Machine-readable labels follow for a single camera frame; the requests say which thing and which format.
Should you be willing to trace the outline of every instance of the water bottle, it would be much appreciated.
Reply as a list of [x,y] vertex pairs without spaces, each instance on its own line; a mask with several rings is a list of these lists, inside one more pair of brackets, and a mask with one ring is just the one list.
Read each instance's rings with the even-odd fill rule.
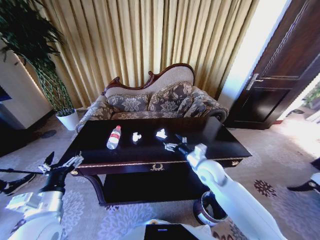
[[112,130],[111,135],[106,143],[106,147],[108,149],[115,149],[118,146],[119,139],[121,136],[121,126],[116,126],[115,129]]

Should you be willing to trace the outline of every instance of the curtain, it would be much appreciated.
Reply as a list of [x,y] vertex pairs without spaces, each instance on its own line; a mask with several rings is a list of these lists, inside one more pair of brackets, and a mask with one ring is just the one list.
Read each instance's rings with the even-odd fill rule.
[[76,107],[87,107],[120,76],[143,85],[174,63],[217,98],[258,0],[42,0],[60,30],[57,73]]

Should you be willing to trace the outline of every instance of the carpet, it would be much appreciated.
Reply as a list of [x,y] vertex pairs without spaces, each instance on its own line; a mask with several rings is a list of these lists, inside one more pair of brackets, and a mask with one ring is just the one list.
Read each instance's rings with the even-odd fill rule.
[[[39,138],[27,146],[0,158],[0,168],[37,171],[37,166],[55,151],[54,162],[64,154],[75,137],[55,116],[36,130]],[[227,174],[241,183],[276,219],[289,240],[319,239],[320,195],[314,191],[292,192],[287,186],[299,186],[317,172],[310,162],[320,156],[320,128],[292,113],[279,125],[267,130],[230,129],[251,152]],[[13,181],[24,174],[0,172],[0,179]],[[36,192],[46,177],[38,175],[16,195]],[[100,207],[95,191],[83,177],[66,178],[62,226],[65,239],[117,240],[135,226],[153,219],[199,226],[193,216],[193,200],[113,205]],[[0,194],[0,239],[7,239],[22,218],[5,209],[11,197]],[[220,240],[247,239],[228,218],[211,228]]]

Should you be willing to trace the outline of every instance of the table drawer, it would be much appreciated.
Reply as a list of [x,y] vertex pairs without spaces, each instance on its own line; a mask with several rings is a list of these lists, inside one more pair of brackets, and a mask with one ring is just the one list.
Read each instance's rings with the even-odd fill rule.
[[186,161],[174,163],[133,163],[123,165],[80,165],[73,175],[99,175],[99,174],[128,174],[128,173],[147,173],[163,171],[182,171],[189,169]]

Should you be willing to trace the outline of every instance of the door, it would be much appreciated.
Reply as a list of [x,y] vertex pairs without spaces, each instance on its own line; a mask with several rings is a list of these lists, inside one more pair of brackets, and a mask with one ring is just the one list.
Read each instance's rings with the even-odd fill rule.
[[231,108],[227,127],[269,128],[320,72],[319,21],[320,0],[292,0]]

